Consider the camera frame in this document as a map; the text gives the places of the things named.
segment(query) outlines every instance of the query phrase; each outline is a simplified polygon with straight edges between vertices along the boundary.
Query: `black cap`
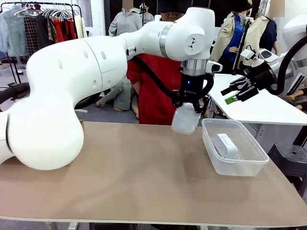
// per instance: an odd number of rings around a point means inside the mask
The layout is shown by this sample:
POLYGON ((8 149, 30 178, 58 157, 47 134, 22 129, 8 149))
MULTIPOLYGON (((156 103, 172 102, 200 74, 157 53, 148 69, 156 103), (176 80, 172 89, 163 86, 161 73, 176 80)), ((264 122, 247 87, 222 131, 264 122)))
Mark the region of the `black cap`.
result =
POLYGON ((159 0, 159 12, 179 12, 186 13, 192 6, 192 0, 159 0))
POLYGON ((251 0, 229 0, 231 11, 234 12, 243 12, 253 8, 250 2, 251 0))

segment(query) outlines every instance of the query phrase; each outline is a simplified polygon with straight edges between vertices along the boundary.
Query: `black shirt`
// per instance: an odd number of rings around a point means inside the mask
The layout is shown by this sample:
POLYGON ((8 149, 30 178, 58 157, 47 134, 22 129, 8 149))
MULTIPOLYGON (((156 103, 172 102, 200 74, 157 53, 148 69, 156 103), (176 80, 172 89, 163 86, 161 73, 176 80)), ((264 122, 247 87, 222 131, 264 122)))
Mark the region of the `black shirt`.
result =
POLYGON ((272 51, 274 43, 277 41, 277 26, 274 20, 269 19, 267 27, 265 28, 259 42, 261 49, 272 51))

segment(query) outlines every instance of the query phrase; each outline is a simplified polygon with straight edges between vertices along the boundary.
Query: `red shirt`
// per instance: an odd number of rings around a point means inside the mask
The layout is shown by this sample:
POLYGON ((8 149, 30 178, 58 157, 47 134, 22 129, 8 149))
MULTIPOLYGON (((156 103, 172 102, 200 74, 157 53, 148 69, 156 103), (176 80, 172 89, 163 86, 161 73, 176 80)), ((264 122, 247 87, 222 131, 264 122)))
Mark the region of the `red shirt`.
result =
MULTIPOLYGON (((179 90, 181 83, 180 62, 148 54, 141 54, 138 57, 148 65, 170 91, 179 90)), ((127 77, 132 84, 137 81, 141 82, 140 124, 172 125, 176 108, 173 106, 172 100, 156 86, 150 76, 136 63, 129 61, 127 77)))

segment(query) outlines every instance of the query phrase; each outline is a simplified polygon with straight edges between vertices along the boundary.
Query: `white plastic bag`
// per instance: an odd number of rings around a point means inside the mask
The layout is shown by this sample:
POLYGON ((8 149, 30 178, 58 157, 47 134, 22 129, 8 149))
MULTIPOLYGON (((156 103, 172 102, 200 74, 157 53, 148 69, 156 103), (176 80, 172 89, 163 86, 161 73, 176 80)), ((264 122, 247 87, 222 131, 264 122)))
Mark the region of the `white plastic bag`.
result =
POLYGON ((195 112, 194 106, 191 103, 183 103, 180 108, 177 108, 174 114, 172 129, 181 134, 192 134, 201 115, 195 112))

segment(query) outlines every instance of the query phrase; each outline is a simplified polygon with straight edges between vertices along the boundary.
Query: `brown table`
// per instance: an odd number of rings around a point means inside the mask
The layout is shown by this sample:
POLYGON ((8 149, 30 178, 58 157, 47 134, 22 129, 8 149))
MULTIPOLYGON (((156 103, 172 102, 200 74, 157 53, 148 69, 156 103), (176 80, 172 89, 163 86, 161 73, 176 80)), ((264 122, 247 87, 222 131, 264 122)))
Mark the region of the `brown table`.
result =
POLYGON ((270 162, 254 178, 218 175, 201 128, 85 123, 70 167, 36 171, 0 166, 6 219, 214 226, 307 225, 307 206, 270 162))

